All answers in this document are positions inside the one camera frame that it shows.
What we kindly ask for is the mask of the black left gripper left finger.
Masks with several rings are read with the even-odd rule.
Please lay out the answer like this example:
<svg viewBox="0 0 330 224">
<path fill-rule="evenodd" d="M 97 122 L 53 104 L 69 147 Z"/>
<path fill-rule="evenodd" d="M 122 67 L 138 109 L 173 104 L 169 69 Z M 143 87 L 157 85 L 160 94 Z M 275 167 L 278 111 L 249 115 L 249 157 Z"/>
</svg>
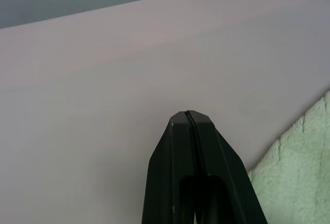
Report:
<svg viewBox="0 0 330 224">
<path fill-rule="evenodd" d="M 197 111 L 173 115 L 149 161 L 142 223 L 206 223 L 207 174 Z"/>
</svg>

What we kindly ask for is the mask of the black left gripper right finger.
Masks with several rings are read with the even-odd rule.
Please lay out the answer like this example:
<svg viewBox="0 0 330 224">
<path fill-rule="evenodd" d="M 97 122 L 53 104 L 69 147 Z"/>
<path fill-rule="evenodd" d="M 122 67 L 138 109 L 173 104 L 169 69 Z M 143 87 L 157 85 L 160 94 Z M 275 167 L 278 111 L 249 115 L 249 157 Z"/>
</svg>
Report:
<svg viewBox="0 0 330 224">
<path fill-rule="evenodd" d="M 242 160 L 211 119 L 187 111 L 200 175 L 197 223 L 267 223 Z"/>
</svg>

